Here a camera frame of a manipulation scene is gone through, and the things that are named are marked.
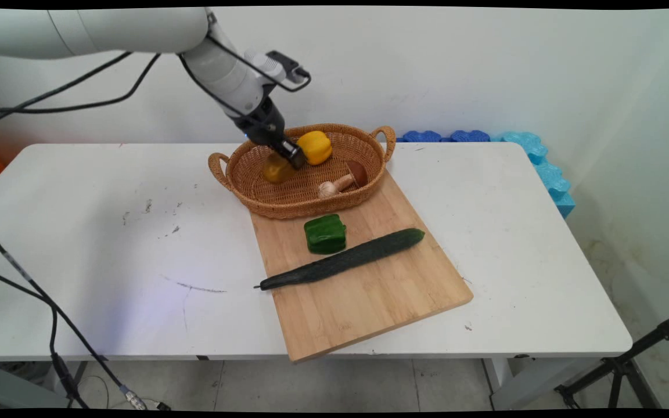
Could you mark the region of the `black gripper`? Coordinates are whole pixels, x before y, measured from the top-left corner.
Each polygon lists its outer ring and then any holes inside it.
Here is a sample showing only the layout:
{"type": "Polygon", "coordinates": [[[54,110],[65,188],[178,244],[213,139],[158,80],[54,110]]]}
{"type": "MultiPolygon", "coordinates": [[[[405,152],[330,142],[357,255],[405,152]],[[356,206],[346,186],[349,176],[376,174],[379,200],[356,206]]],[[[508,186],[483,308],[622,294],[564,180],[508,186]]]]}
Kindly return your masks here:
{"type": "Polygon", "coordinates": [[[294,170],[306,164],[303,149],[287,138],[286,122],[271,98],[264,98],[250,114],[235,117],[235,125],[255,145],[268,146],[280,154],[294,170]]]}

